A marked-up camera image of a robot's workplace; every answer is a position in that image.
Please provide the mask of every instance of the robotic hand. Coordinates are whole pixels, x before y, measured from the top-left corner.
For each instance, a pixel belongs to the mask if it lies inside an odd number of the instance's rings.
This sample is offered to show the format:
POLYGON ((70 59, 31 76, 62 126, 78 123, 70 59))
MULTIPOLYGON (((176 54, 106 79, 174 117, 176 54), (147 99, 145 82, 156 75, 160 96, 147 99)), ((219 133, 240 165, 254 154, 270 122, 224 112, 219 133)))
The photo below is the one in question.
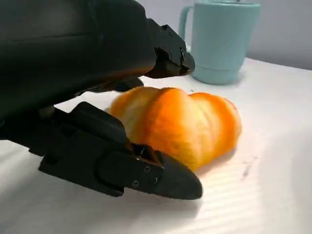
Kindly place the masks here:
POLYGON ((198 199, 186 166, 129 141, 122 123, 89 103, 54 107, 86 91, 125 92, 140 76, 183 76, 195 68, 185 42, 147 19, 134 0, 0 2, 0 139, 42 156, 41 172, 105 193, 124 188, 198 199))

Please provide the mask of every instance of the black plastic casing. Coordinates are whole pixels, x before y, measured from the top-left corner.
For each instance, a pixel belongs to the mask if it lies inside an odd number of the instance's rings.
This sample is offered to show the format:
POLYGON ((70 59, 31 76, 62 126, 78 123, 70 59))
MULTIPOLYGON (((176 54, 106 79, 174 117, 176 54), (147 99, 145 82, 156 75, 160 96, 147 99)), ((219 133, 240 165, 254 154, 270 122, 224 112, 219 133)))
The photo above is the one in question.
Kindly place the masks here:
POLYGON ((134 0, 0 1, 0 120, 139 77, 155 62, 134 0))

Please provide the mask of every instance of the peeled orange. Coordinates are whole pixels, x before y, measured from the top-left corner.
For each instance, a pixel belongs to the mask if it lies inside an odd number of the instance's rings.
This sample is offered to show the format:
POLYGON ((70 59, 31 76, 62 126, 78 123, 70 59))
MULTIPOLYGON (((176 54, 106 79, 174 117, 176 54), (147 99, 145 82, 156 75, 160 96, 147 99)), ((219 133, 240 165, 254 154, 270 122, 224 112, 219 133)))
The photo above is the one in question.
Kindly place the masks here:
POLYGON ((113 101, 110 114, 132 142, 163 151, 192 171, 233 149, 242 130, 227 99, 177 88, 134 88, 113 101))

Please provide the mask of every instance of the mug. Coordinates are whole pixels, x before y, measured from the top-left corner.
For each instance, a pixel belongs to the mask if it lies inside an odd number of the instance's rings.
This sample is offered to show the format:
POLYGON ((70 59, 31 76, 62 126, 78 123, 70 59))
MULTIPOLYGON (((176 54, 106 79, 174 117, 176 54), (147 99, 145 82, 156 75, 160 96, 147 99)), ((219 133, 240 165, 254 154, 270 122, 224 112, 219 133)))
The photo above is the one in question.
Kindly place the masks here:
POLYGON ((197 0, 182 9, 179 35, 185 40, 187 15, 194 9, 191 54, 192 76, 203 83, 229 84, 238 79, 260 4, 197 0))

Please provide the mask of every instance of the table surface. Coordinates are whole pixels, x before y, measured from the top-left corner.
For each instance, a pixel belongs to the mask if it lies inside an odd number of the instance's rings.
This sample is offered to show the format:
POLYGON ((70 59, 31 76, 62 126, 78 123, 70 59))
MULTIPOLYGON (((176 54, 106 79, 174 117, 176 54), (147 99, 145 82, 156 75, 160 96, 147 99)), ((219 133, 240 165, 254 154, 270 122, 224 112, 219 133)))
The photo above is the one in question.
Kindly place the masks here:
MULTIPOLYGON (((246 59, 240 76, 230 86, 143 78, 224 96, 240 111, 236 150, 196 172, 202 199, 109 197, 38 172, 39 157, 2 141, 0 234, 311 234, 312 71, 246 59)), ((58 107, 84 100, 105 109, 117 95, 87 93, 58 107)))

